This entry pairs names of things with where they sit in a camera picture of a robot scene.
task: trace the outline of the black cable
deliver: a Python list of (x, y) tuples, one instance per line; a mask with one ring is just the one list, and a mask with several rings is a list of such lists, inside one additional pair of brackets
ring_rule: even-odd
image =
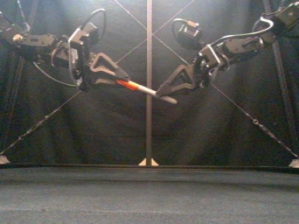
[(211, 46), (215, 46), (219, 42), (222, 42), (223, 40), (226, 39), (235, 39), (235, 38), (248, 38), (248, 37), (252, 37), (252, 36), (258, 36), (258, 35), (262, 35), (264, 33), (267, 33), (275, 26), (275, 23), (270, 20), (270, 19), (266, 19), (263, 16), (260, 17), (259, 19), (262, 22), (264, 23), (268, 23), (268, 27), (262, 30), (262, 31), (254, 31), (251, 33), (244, 33), (244, 34), (235, 34), (235, 35), (228, 35), (228, 36), (224, 36), (222, 38), (219, 38), (214, 43), (211, 43), (210, 45)]
[(68, 83), (65, 83), (65, 82), (63, 82), (63, 81), (56, 80), (55, 78), (52, 78), (52, 77), (43, 71), (43, 69), (40, 68), (40, 66), (39, 66), (35, 62), (33, 62), (33, 65), (35, 65), (35, 67), (39, 69), (39, 71), (43, 73), (43, 75), (44, 75), (47, 78), (49, 78), (52, 81), (59, 82), (63, 86), (65, 86), (65, 87), (68, 87), (68, 88), (75, 88), (75, 87), (76, 87), (76, 85), (71, 85), (71, 84), (68, 84)]
[(100, 33), (100, 36), (99, 36), (99, 40), (103, 39), (104, 37), (104, 34), (105, 34), (105, 31), (107, 31), (107, 12), (104, 9), (97, 9), (95, 11), (92, 11), (89, 17), (85, 19), (85, 21), (83, 22), (81, 26), (79, 27), (81, 30), (84, 30), (89, 20), (99, 14), (99, 13), (103, 13), (104, 15), (104, 24), (103, 24), (103, 30), (101, 30), (101, 33)]
[(187, 20), (184, 20), (182, 18), (176, 18), (172, 21), (172, 35), (174, 35), (174, 38), (175, 38), (176, 42), (179, 42), (179, 41), (178, 41), (178, 36), (176, 36), (176, 33), (175, 33), (175, 29), (174, 28), (175, 28), (175, 25), (179, 24), (179, 23), (186, 25), (187, 24)]

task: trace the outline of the diagonal tension cable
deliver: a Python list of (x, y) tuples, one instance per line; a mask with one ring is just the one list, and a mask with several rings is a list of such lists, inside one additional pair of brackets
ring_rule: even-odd
[(79, 91), (25, 132), (21, 134), (13, 143), (0, 152), (0, 156), (15, 147), (15, 145), (24, 140), (24, 138), (37, 129), (41, 127), (43, 123), (61, 110), (61, 108), (76, 98), (76, 96), (81, 93)]

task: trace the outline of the black curtain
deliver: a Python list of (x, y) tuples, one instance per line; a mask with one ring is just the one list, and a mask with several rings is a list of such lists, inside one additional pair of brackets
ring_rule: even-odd
[[(23, 1), (27, 15), (32, 2)], [(262, 1), (255, 0), (178, 2), (154, 1), (154, 89), (183, 64), (178, 55), (188, 63), (196, 55), (195, 51), (183, 49), (175, 42), (170, 22), (174, 16), (199, 23), (203, 41), (211, 43), (222, 36), (251, 32), (264, 11)], [(104, 8), (107, 33), (91, 50), (105, 53), (132, 81), (145, 86), (145, 6), (145, 0), (41, 0), (32, 33), (69, 36), (89, 13)], [(0, 10), (12, 18), (19, 17), (16, 3), (1, 1)], [(95, 17), (92, 22), (99, 29), (103, 27), (101, 16)], [(286, 74), (298, 121), (298, 68), (291, 63), (298, 59), (298, 42), (290, 39), (282, 41), (283, 54), (290, 58)], [(11, 92), (7, 87), (15, 78), (15, 62), (8, 51), (9, 47), (1, 44), (3, 127), (11, 122), (9, 136), (3, 143), (5, 147), (79, 91), (51, 81), (32, 63), (25, 62), (9, 120), (8, 112), (12, 111), (7, 112), (5, 108)], [(41, 65), (41, 68), (55, 78), (71, 83), (65, 69), (48, 65)], [(292, 144), (274, 54), (268, 48), (252, 60), (219, 73), (215, 87), (175, 96), (176, 105), (154, 99), (152, 155), (159, 165), (290, 164), (294, 158), (290, 152), (224, 95), (286, 145)], [(99, 85), (87, 93), (80, 93), (5, 155), (16, 163), (137, 165), (145, 158), (145, 96), (121, 87)]]

